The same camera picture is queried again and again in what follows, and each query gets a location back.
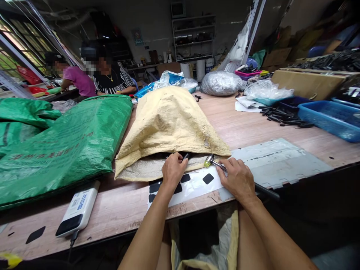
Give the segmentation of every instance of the shelving unit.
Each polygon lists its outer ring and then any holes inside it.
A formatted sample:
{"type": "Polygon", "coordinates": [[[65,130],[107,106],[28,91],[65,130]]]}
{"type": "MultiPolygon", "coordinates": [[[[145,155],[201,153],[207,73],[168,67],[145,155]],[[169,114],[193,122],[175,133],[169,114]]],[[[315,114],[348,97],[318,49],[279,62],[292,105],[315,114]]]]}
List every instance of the shelving unit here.
{"type": "Polygon", "coordinates": [[[172,35],[176,61],[190,62],[212,58],[214,55],[215,23],[215,15],[173,19],[172,35]],[[179,44],[179,39],[189,42],[179,44]]]}

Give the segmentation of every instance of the pink shirt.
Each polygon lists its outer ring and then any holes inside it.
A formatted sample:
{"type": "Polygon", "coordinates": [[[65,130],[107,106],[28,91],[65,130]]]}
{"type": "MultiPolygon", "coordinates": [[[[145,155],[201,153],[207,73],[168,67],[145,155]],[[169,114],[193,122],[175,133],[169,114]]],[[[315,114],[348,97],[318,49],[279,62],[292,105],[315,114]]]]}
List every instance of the pink shirt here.
{"type": "Polygon", "coordinates": [[[80,96],[96,96],[95,84],[78,66],[64,69],[64,79],[70,80],[79,89],[80,96]]]}

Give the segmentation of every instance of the white container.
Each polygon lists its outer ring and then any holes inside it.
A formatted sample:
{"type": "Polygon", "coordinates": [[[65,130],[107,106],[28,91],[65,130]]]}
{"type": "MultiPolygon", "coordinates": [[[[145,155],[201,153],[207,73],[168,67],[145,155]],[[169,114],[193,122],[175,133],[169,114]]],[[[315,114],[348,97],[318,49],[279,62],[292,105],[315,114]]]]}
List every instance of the white container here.
{"type": "Polygon", "coordinates": [[[196,61],[196,80],[201,82],[205,76],[205,60],[196,61]]]}
{"type": "Polygon", "coordinates": [[[209,73],[214,68],[214,58],[206,59],[205,73],[209,73]]]}

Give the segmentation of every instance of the hammer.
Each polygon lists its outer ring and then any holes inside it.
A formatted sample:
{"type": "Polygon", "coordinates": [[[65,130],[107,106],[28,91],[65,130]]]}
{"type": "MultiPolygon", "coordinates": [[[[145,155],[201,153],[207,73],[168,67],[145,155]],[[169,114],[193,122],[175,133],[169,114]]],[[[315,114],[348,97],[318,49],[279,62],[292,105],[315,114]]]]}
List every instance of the hammer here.
{"type": "MultiPolygon", "coordinates": [[[[219,164],[219,163],[217,163],[216,161],[214,161],[214,155],[213,155],[213,154],[210,154],[210,155],[206,158],[206,160],[204,161],[204,166],[205,166],[206,168],[208,168],[211,164],[219,167],[219,168],[222,169],[223,171],[228,172],[228,171],[226,170],[225,166],[223,166],[222,164],[219,164]]],[[[279,194],[277,194],[276,192],[273,192],[272,190],[269,190],[269,189],[267,189],[267,188],[259,185],[259,184],[256,183],[256,182],[255,182],[255,189],[256,189],[257,191],[259,191],[259,192],[262,192],[262,193],[268,195],[269,197],[273,198],[275,201],[279,201],[279,200],[280,200],[280,195],[279,195],[279,194]]]]}

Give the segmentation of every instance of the poster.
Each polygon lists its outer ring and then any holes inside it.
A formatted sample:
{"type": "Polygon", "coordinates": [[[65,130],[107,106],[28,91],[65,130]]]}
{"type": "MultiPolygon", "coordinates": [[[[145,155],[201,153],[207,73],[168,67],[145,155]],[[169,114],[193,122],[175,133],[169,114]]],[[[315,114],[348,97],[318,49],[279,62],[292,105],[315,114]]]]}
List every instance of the poster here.
{"type": "Polygon", "coordinates": [[[131,30],[132,38],[134,39],[135,46],[143,46],[143,36],[141,35],[140,28],[135,28],[131,30]]]}

